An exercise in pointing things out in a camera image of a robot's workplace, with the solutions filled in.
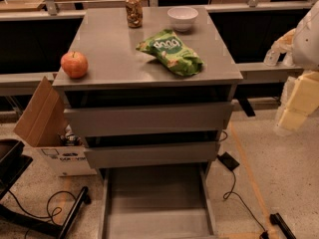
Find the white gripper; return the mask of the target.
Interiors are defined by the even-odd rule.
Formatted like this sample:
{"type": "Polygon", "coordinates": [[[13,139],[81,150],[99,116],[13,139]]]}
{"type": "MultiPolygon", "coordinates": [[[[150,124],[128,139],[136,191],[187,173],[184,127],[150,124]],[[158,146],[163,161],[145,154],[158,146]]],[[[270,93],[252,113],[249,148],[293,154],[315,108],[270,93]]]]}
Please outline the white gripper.
{"type": "MultiPolygon", "coordinates": [[[[281,54],[291,52],[295,29],[291,29],[278,38],[271,46],[281,54]]],[[[287,130],[297,130],[319,108],[319,73],[308,71],[297,78],[292,94],[281,115],[278,126],[287,130]]]]}

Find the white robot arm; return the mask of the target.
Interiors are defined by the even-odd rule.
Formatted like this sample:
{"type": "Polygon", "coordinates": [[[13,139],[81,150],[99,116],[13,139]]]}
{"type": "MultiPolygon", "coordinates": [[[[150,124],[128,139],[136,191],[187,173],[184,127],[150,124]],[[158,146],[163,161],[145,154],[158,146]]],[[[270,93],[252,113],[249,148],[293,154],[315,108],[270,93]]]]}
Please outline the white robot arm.
{"type": "Polygon", "coordinates": [[[271,49],[291,52],[293,64],[304,70],[294,81],[277,123],[280,128],[296,131],[319,108],[319,1],[297,27],[277,39],[271,49]]]}

